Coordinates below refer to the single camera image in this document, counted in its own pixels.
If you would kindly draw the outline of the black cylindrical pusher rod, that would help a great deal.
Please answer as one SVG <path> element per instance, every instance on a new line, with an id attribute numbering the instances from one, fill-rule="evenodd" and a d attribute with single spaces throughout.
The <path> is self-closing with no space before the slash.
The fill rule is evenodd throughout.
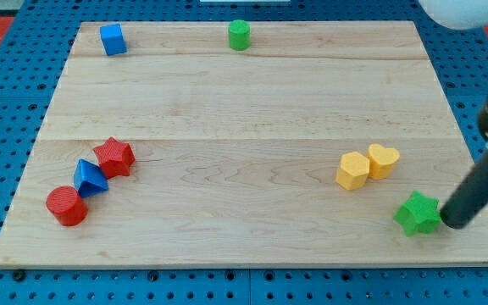
<path id="1" fill-rule="evenodd" d="M 488 203 L 488 151 L 472 167 L 440 210 L 441 220 L 453 229 L 466 227 Z"/>

